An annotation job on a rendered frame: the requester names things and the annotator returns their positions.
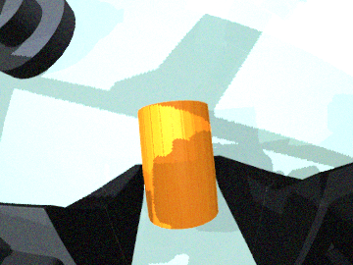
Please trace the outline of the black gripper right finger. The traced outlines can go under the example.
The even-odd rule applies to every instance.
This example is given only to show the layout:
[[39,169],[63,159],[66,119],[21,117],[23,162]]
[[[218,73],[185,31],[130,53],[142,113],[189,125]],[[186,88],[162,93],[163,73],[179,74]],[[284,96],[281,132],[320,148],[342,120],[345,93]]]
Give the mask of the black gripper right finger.
[[353,192],[353,163],[299,180],[213,157],[217,185],[256,265],[302,265],[330,203]]

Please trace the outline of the orange knob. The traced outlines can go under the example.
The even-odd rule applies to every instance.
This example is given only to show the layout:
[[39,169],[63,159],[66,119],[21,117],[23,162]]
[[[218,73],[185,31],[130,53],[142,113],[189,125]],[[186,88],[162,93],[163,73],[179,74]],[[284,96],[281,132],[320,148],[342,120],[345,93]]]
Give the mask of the orange knob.
[[170,230],[211,222],[219,199],[208,104],[160,102],[137,114],[150,222]]

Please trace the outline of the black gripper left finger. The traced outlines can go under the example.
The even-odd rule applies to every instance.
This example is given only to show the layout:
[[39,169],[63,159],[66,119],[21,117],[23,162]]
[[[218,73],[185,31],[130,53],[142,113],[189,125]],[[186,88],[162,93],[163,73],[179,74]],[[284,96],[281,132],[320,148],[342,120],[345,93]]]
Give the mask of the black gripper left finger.
[[0,202],[0,247],[64,265],[132,265],[144,192],[134,164],[67,207]]

